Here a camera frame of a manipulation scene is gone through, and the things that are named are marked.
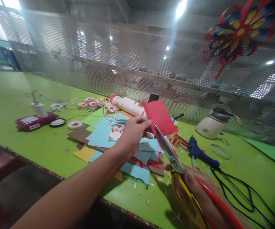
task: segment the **metal mesh wall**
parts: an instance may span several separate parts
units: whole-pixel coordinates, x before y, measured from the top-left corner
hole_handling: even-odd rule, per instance
[[[193,123],[219,106],[244,124],[226,131],[275,145],[275,48],[238,58],[215,80],[221,64],[205,60],[203,34],[7,10],[0,22],[24,71],[140,103],[155,93]]]

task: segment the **person's arm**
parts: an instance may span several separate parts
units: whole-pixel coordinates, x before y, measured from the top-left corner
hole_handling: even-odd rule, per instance
[[[88,212],[104,185],[138,150],[152,121],[141,116],[127,121],[118,142],[91,164],[59,183],[35,203],[13,226],[17,228],[72,228]]]

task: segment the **yellow scissors handle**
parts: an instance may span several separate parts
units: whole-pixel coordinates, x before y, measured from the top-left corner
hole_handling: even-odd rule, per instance
[[[175,182],[175,178],[180,183],[180,185],[183,187],[183,189],[185,190],[186,194],[188,195],[189,201],[192,203],[194,209],[196,210],[197,215],[199,216],[199,220],[196,218],[196,216],[194,216],[191,213],[191,211],[188,209],[188,207],[186,206],[186,204],[184,203],[184,201],[182,200],[182,198],[179,196],[179,193],[176,190],[175,183],[174,183]],[[203,214],[202,214],[199,206],[197,205],[196,201],[192,197],[191,193],[189,192],[188,188],[186,187],[186,184],[181,179],[179,173],[173,173],[171,175],[171,183],[172,183],[172,188],[173,188],[173,191],[174,191],[175,196],[177,198],[177,201],[179,202],[181,208],[185,211],[186,215],[189,218],[191,218],[191,220],[197,225],[197,227],[199,227],[200,229],[207,229],[207,225],[206,225],[206,223],[204,222],[204,219],[203,219]]]

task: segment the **green table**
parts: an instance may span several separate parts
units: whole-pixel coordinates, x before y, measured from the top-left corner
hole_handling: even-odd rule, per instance
[[[63,98],[67,100],[79,96],[94,98],[99,96],[29,73],[0,72],[0,145],[8,147],[18,155],[63,178],[67,178],[87,165],[86,162],[73,156],[73,152],[77,151],[76,144],[78,142],[67,137],[66,134],[71,132],[67,125],[60,128],[45,126],[29,133],[17,132],[14,121],[34,114],[30,105],[33,102],[30,95],[32,90],[39,90],[54,99]],[[43,96],[38,96],[38,99],[47,108],[53,103]],[[77,110],[74,105],[68,107],[73,109],[56,112],[67,122],[82,120],[92,114],[92,112],[87,113],[85,110]],[[178,127],[185,139],[188,139],[189,135],[194,135],[199,147],[204,149],[213,159],[221,158],[209,149],[211,143],[230,152],[232,160],[222,159],[227,163],[224,171],[251,185],[275,211],[275,163],[271,159],[240,137],[225,134],[219,135],[217,140],[209,140],[196,133],[195,126],[192,124],[179,121]],[[187,152],[178,152],[178,155],[181,163],[187,163],[191,166],[191,159]],[[207,169],[209,168],[201,161],[197,160],[196,165],[202,172],[208,173]],[[210,174],[210,177],[218,185],[213,174]],[[134,189],[134,182],[131,180],[121,183],[112,179],[102,191],[101,196],[159,227],[189,228],[184,217],[182,217],[184,225],[179,220],[174,219],[175,214],[183,215],[183,211],[176,202],[169,176],[165,176],[162,182],[158,181],[157,183],[151,175],[150,183],[154,183],[155,187],[150,186],[146,189],[143,184],[137,183],[137,187]],[[263,213],[267,214],[268,211],[259,200],[257,198],[254,200],[255,204],[263,210]],[[264,225],[257,213],[248,215]]]

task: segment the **yellow paper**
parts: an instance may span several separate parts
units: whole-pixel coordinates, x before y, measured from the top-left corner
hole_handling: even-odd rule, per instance
[[[85,162],[89,162],[89,160],[93,157],[94,153],[96,152],[96,149],[93,147],[90,147],[88,145],[84,145],[83,148],[80,151],[74,152],[73,155],[76,157],[82,159]],[[123,182],[123,171],[118,171],[114,178],[118,179],[119,181]]]
[[[85,162],[89,162],[89,160],[93,157],[95,152],[96,149],[91,148],[88,145],[84,145],[84,147],[80,151],[74,152],[73,155],[82,159]]]
[[[119,181],[123,182],[123,171],[118,171],[115,175],[114,175],[115,179],[118,179]]]

